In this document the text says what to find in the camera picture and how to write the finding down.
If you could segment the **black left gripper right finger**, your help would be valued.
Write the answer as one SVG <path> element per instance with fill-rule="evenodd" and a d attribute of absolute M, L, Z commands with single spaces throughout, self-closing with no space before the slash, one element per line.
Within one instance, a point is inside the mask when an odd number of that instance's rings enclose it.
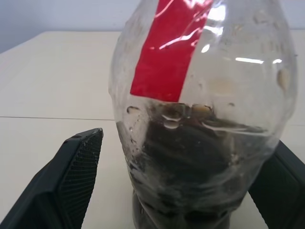
<path fill-rule="evenodd" d="M 270 229 L 305 229 L 305 164 L 283 143 L 249 190 Z"/>

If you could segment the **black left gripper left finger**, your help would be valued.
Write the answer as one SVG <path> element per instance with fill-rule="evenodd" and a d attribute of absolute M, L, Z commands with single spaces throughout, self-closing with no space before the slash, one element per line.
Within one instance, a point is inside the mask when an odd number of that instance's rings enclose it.
<path fill-rule="evenodd" d="M 30 181 L 0 227 L 80 229 L 96 182 L 102 139 L 102 128 L 66 139 Z"/>

